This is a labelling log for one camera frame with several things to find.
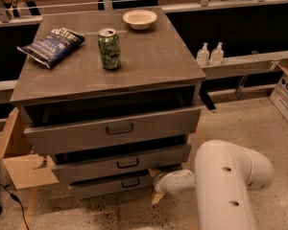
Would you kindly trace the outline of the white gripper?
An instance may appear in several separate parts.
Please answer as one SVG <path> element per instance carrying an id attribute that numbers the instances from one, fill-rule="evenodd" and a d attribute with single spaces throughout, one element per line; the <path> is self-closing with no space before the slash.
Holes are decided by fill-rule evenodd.
<path id="1" fill-rule="evenodd" d="M 164 197 L 164 194 L 174 195 L 181 192 L 182 186 L 178 171 L 160 173 L 159 169 L 149 169 L 149 174 L 154 177 L 153 185 L 156 190 L 152 194 L 152 205 L 157 205 Z"/>

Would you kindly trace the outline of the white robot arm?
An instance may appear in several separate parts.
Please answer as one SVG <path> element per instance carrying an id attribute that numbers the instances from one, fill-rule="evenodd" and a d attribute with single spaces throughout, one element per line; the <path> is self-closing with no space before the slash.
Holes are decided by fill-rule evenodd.
<path id="1" fill-rule="evenodd" d="M 196 192 L 200 230 L 257 230 L 249 191 L 265 190 L 274 180 L 265 155 L 223 140 L 201 144 L 192 171 L 149 173 L 153 204 L 166 194 Z"/>

